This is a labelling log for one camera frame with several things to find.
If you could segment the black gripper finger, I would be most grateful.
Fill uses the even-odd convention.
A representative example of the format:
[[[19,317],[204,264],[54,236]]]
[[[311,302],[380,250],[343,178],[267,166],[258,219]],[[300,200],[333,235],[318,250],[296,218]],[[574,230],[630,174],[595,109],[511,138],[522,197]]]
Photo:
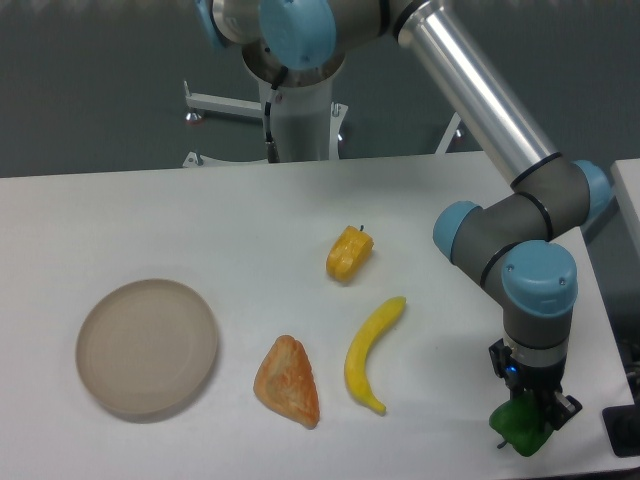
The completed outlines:
[[[583,409],[582,404],[573,396],[565,396],[561,391],[542,393],[542,413],[546,423],[555,431]]]
[[[489,355],[494,374],[498,378],[507,381],[506,368],[509,366],[510,348],[505,345],[503,339],[497,340],[489,347]]]

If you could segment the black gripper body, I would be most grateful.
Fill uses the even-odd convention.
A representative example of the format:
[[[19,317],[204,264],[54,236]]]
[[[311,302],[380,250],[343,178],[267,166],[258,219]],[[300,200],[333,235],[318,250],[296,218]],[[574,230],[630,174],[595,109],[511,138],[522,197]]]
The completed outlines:
[[[542,399],[542,393],[561,391],[568,352],[568,339],[550,348],[526,347],[511,337],[503,337],[510,348],[505,385],[515,395],[531,391]]]

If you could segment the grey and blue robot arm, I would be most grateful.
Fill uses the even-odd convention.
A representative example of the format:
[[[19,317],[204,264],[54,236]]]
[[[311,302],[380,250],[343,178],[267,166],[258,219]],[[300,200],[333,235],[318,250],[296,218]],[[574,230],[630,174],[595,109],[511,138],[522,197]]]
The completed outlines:
[[[562,428],[581,409],[561,387],[578,277],[556,239],[603,211],[606,175],[562,156],[447,1],[199,1],[196,11],[209,42],[240,46],[268,87],[260,117],[271,163],[330,156],[329,102],[277,109],[279,92],[328,81],[348,51],[384,35],[416,56],[512,191],[488,208],[452,204],[434,243],[502,307],[495,374],[513,398],[531,397],[537,427]]]

